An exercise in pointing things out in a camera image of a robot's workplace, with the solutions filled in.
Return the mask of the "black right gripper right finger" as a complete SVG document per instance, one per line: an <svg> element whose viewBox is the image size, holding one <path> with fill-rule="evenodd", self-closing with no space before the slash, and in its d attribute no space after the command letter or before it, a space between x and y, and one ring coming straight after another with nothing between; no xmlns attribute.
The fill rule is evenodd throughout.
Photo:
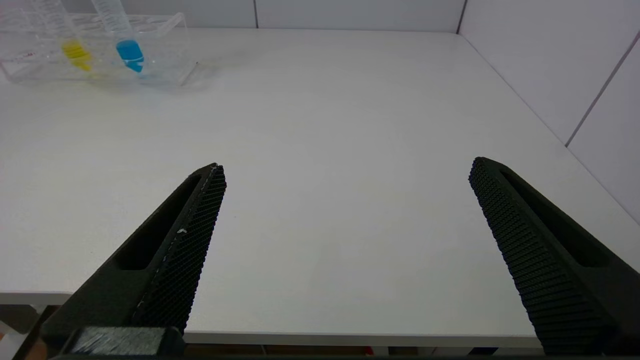
<svg viewBox="0 0 640 360"><path fill-rule="evenodd" d="M468 181L544 351L637 352L639 273L505 164Z"/></svg>

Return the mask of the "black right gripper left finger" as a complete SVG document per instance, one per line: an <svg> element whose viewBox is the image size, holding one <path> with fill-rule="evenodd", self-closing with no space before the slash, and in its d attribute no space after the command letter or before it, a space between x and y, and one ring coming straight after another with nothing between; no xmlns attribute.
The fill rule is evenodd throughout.
<svg viewBox="0 0 640 360"><path fill-rule="evenodd" d="M226 193L215 162L190 174L41 328L61 347L87 327L184 332Z"/></svg>

